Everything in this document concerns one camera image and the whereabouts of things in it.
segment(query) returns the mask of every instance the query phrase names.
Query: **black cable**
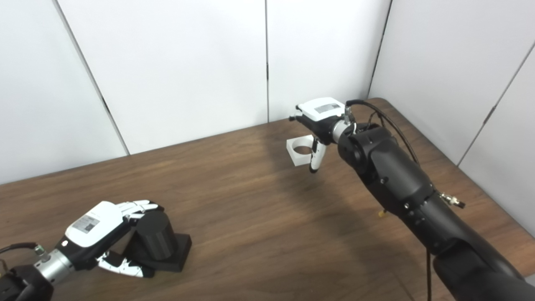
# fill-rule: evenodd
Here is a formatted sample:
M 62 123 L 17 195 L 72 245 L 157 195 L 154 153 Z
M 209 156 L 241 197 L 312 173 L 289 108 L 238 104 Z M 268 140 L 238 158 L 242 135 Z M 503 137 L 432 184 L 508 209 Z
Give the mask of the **black cable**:
M 7 251 L 10 251 L 10 250 L 15 250 L 15 249 L 34 249 L 35 247 L 37 247 L 37 244 L 36 243 L 18 243 L 18 244 L 12 244 L 10 246 L 7 246 L 7 247 L 3 247 L 0 249 L 0 254 L 4 253 L 4 252 L 7 252 Z
M 354 99 L 354 100 L 348 100 L 346 102 L 346 106 L 348 106 L 348 107 L 350 107 L 350 106 L 352 106 L 354 104 L 359 104 L 359 105 L 362 105 L 362 106 L 366 106 L 366 107 L 371 108 L 372 110 L 374 110 L 377 113 L 377 115 L 379 116 L 379 119 L 381 119 L 381 124 L 383 125 L 383 127 L 385 126 L 385 124 L 383 122 L 383 118 L 384 118 L 390 124 L 390 126 L 394 128 L 396 133 L 398 133 L 398 135 L 401 137 L 401 140 L 403 140 L 403 143 L 407 147 L 407 149 L 408 149 L 408 151 L 410 153 L 410 156 L 412 157 L 412 160 L 417 165 L 420 165 L 420 162 L 418 161 L 418 158 L 416 157 L 416 153 L 414 152 L 414 149 L 410 145 L 409 140 L 407 139 L 407 137 L 405 137 L 403 132 L 401 132 L 401 129 L 392 121 L 392 119 L 390 119 L 390 117 L 388 117 L 384 112 L 382 112 L 379 108 L 377 108 L 373 104 L 365 102 L 363 100 Z M 374 113 L 372 113 L 372 115 L 370 115 L 370 119 L 368 121 L 368 125 L 371 123 L 371 118 L 373 117 L 373 115 L 374 115 Z M 431 301 L 431 298 L 432 298 L 432 292 L 431 292 L 431 253 L 429 252 L 428 249 L 426 249 L 425 251 L 426 251 L 425 263 L 426 263 L 426 273 L 427 273 L 427 301 Z
M 429 249 L 425 253 L 425 263 L 427 272 L 427 301 L 431 301 L 431 252 L 429 252 Z

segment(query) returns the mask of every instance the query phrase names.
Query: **table surface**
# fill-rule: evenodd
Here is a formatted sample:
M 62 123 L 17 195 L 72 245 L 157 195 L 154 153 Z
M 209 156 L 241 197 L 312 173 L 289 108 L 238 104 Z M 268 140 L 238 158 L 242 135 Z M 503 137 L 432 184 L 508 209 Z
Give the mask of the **table surface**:
M 518 270 L 535 272 L 535 240 L 386 101 L 371 100 L 411 141 L 454 210 Z M 359 120 L 367 108 L 354 107 Z M 278 121 L 0 186 L 0 246 L 53 248 L 101 200 L 152 200 L 192 236 L 182 273 L 137 279 L 95 268 L 61 283 L 53 300 L 425 300 L 425 250 L 327 150 L 320 171 L 294 167 Z M 11 266 L 29 251 L 3 254 Z M 433 300 L 453 300 L 433 275 Z

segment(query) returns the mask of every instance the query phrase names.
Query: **robotic arm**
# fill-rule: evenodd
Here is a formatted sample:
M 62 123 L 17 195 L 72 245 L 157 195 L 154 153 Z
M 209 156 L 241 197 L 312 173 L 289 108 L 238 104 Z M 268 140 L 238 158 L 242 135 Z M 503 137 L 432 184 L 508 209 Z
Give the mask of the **robotic arm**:
M 152 277 L 154 270 L 109 251 L 148 210 L 162 209 L 148 200 L 113 204 L 102 201 L 72 223 L 50 253 L 38 246 L 40 260 L 17 266 L 0 277 L 1 301 L 48 301 L 54 286 L 70 273 L 97 265 L 119 274 Z
M 435 255 L 434 269 L 456 300 L 534 300 L 535 287 L 448 207 L 464 204 L 439 193 L 387 128 L 356 123 L 350 112 L 353 104 L 371 107 L 381 118 L 388 118 L 364 101 L 344 105 L 330 97 L 300 104 L 290 116 L 290 121 L 299 121 L 316 136 L 310 171 L 318 170 L 326 146 L 337 144 L 340 157 L 385 211 L 401 219 Z

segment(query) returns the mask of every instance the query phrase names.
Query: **black cylinder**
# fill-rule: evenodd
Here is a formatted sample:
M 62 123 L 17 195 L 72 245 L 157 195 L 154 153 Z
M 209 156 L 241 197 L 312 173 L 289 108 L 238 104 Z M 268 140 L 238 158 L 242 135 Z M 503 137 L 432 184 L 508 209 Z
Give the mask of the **black cylinder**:
M 137 223 L 137 234 L 154 260 L 164 260 L 178 249 L 178 242 L 167 214 L 152 211 Z

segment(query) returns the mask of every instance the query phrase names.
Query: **black square base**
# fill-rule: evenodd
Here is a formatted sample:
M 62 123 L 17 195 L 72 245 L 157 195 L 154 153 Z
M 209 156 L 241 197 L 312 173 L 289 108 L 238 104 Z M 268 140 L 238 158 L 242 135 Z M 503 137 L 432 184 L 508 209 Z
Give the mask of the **black square base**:
M 137 234 L 132 237 L 123 255 L 155 270 L 181 272 L 188 258 L 189 249 L 192 247 L 192 239 L 188 234 L 175 233 L 174 235 L 177 238 L 178 250 L 165 260 L 154 260 Z

